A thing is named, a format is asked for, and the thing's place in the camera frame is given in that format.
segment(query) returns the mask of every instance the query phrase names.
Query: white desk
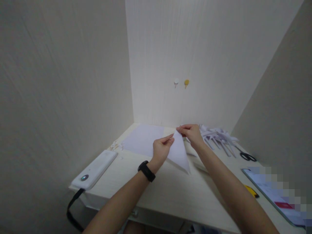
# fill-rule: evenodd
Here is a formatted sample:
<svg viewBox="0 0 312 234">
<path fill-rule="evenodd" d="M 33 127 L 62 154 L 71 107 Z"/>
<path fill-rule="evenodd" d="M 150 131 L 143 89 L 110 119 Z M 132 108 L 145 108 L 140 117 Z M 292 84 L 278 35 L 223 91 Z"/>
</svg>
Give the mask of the white desk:
<svg viewBox="0 0 312 234">
<path fill-rule="evenodd" d="M 122 142 L 138 125 L 132 124 L 117 142 Z M 163 135 L 167 136 L 174 130 L 165 127 Z M 137 173 L 138 166 L 144 160 L 151 159 L 127 150 L 117 149 L 116 152 L 118 152 L 117 158 L 95 186 L 81 196 L 81 200 L 87 207 L 99 210 Z M 248 166 L 262 167 L 260 163 L 246 161 L 240 156 L 236 159 L 228 157 L 217 147 L 214 152 L 243 184 L 252 187 L 260 195 L 257 201 L 280 233 L 305 233 L 302 228 L 290 225 L 240 170 Z M 171 162 L 166 161 L 163 164 L 156 174 L 156 179 L 147 187 L 137 203 L 138 216 L 132 216 L 130 219 L 174 232 L 178 232 L 184 221 L 190 221 L 226 232 L 240 233 L 235 222 L 226 212 L 225 203 L 212 179 L 193 165 L 194 161 L 200 162 L 200 159 L 194 156 L 188 156 L 188 159 L 191 175 Z M 70 189 L 77 190 L 73 186 L 70 186 Z"/>
</svg>

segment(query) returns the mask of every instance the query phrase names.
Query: hand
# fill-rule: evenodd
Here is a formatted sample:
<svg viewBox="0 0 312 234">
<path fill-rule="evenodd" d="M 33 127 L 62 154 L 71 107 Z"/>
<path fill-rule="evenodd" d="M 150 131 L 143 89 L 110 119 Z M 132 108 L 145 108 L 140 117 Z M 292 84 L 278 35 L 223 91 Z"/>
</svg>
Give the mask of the hand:
<svg viewBox="0 0 312 234">
<path fill-rule="evenodd" d="M 193 148 L 205 144 L 197 124 L 185 124 L 177 127 L 176 130 L 189 139 Z"/>
<path fill-rule="evenodd" d="M 160 165 L 162 165 L 165 162 L 169 154 L 170 147 L 175 141 L 175 139 L 172 138 L 172 136 L 173 134 L 154 141 L 153 143 L 154 155 L 152 158 L 153 161 L 156 161 Z"/>
</svg>

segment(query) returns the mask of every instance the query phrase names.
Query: white wall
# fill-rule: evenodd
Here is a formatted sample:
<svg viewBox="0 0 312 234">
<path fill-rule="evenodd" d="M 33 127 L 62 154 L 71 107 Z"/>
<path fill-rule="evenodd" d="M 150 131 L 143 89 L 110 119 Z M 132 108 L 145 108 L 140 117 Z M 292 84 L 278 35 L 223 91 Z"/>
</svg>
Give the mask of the white wall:
<svg viewBox="0 0 312 234">
<path fill-rule="evenodd" d="M 75 233 L 68 186 L 132 123 L 124 1 L 0 4 L 0 226 Z M 86 226 L 94 213 L 74 204 Z"/>
<path fill-rule="evenodd" d="M 312 198 L 312 2 L 305 0 L 233 135 L 276 167 L 296 196 Z"/>
<path fill-rule="evenodd" d="M 301 3 L 126 0 L 134 121 L 232 131 Z"/>
</svg>

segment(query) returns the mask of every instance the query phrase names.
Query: forearm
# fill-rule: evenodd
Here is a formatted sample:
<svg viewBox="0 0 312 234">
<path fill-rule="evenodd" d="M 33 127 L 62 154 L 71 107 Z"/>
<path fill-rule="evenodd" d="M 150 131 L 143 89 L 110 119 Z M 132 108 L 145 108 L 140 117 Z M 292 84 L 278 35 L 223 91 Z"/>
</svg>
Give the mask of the forearm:
<svg viewBox="0 0 312 234">
<path fill-rule="evenodd" d="M 161 167 L 153 160 L 147 166 L 154 174 Z M 147 177 L 139 171 L 101 208 L 84 233 L 117 233 L 149 183 Z"/>
<path fill-rule="evenodd" d="M 195 150 L 242 232 L 278 233 L 259 203 L 214 152 L 205 143 Z"/>
</svg>

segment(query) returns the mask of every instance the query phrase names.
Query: person's left hand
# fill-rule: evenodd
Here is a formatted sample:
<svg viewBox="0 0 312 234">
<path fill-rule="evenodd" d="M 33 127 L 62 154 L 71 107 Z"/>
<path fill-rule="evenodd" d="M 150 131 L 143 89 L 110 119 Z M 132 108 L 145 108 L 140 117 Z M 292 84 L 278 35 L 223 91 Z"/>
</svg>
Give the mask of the person's left hand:
<svg viewBox="0 0 312 234">
<path fill-rule="evenodd" d="M 173 142 L 175 141 L 172 138 L 173 134 L 157 139 L 153 143 L 154 155 L 153 159 L 157 160 L 157 162 L 163 164 L 169 154 L 170 147 L 172 146 Z"/>
</svg>

